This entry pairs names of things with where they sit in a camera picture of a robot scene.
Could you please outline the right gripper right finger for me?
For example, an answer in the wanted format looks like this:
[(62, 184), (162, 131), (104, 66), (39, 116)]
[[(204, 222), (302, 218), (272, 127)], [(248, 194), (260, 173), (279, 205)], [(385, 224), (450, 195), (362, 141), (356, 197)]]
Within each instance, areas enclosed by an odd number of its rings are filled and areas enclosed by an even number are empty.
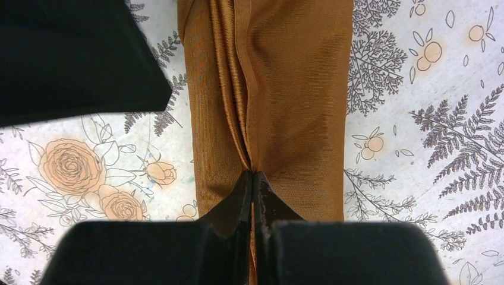
[(254, 175), (259, 284), (447, 284), (425, 234), (405, 223), (307, 221)]

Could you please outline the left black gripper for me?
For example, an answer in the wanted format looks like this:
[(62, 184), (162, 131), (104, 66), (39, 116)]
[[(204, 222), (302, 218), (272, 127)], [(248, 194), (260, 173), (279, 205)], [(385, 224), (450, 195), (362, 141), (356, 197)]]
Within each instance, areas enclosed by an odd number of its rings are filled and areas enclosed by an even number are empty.
[(129, 1), (2, 1), (1, 126), (159, 112), (172, 94)]

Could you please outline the orange cloth napkin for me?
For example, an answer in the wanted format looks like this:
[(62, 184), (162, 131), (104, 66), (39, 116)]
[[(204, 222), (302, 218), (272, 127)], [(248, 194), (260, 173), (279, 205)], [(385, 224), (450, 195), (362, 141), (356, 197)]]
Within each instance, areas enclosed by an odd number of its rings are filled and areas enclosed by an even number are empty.
[(200, 215), (263, 172), (306, 220), (342, 221), (352, 1), (178, 1)]

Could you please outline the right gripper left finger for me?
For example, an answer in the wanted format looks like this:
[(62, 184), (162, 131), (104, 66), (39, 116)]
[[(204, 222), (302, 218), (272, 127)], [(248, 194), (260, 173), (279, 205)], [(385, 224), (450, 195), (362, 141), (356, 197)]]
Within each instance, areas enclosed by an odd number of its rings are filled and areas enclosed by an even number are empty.
[(251, 184), (195, 221), (88, 221), (64, 235), (42, 284), (247, 284)]

